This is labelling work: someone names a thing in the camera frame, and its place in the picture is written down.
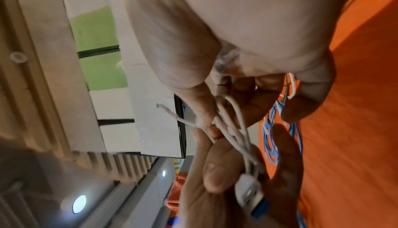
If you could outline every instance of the hand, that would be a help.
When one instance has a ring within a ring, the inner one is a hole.
[[[124,0],[149,65],[193,109],[201,128],[216,115],[204,82],[212,69],[218,93],[230,93],[240,103],[247,126],[269,111],[285,73],[294,73],[300,86],[283,120],[297,122],[314,112],[335,77],[328,46],[344,3]]]
[[[201,129],[193,131],[197,152],[180,197],[182,227],[299,227],[297,199],[303,179],[303,160],[297,142],[282,125],[274,125],[272,136],[279,150],[275,176],[260,176],[265,198],[270,202],[267,214],[254,222],[238,205],[233,185],[243,171],[242,155],[225,139],[213,145]],[[253,146],[259,160],[260,151]]]

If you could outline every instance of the coiled blue cable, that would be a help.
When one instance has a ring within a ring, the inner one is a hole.
[[[271,128],[275,124],[275,114],[277,111],[279,114],[281,114],[282,109],[285,105],[282,102],[276,101],[274,105],[272,106],[270,112],[268,113],[268,118],[266,121],[264,121],[264,125],[262,127],[262,136],[264,140],[264,151],[265,155],[267,157],[267,160],[272,163],[277,165],[279,161],[279,156],[278,156],[278,148],[275,145],[274,140],[272,139],[271,135]],[[303,140],[301,138],[300,134],[300,129],[298,128],[298,124],[289,124],[289,132],[292,137],[295,137],[297,133],[297,138],[298,138],[298,144],[300,147],[300,152],[303,154]],[[297,211],[297,220],[300,225],[300,228],[306,228],[305,221],[299,211]]]

